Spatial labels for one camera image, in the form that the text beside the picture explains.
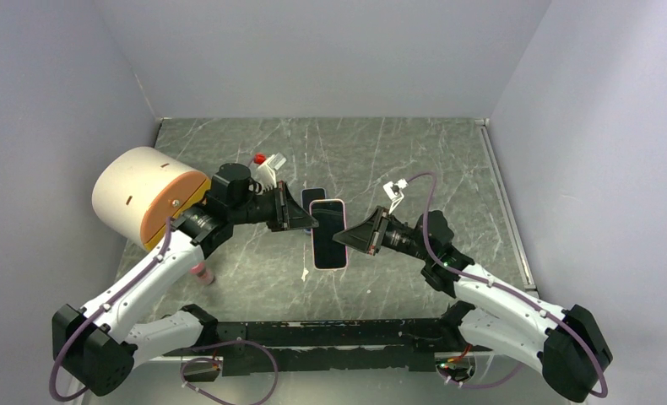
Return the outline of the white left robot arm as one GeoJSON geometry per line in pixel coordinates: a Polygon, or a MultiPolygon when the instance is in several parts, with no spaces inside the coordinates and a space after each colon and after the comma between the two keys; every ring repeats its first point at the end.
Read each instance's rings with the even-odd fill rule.
{"type": "Polygon", "coordinates": [[[222,165],[211,178],[196,173],[194,182],[181,177],[162,189],[152,206],[172,202],[178,188],[186,188],[189,198],[175,212],[157,217],[157,232],[145,243],[147,256],[82,307],[65,305],[54,314],[48,381],[54,400],[67,401],[57,391],[60,370],[80,381],[84,392],[104,396],[154,357],[181,348],[209,353],[221,342],[219,323],[199,306],[186,305],[147,324],[140,317],[185,273],[203,268],[237,225],[264,223],[273,232],[317,227],[283,181],[264,186],[245,165],[222,165]]]}

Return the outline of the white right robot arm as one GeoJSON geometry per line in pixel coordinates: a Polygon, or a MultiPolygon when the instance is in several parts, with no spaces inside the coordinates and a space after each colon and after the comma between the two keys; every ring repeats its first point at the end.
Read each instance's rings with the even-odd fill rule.
{"type": "Polygon", "coordinates": [[[439,210],[409,226],[377,207],[333,240],[372,256],[385,247],[424,261],[424,280],[456,300],[440,319],[445,347],[470,344],[506,355],[538,371],[572,402],[601,395],[613,356],[593,314],[580,305],[553,305],[502,281],[459,251],[453,237],[439,210]]]}

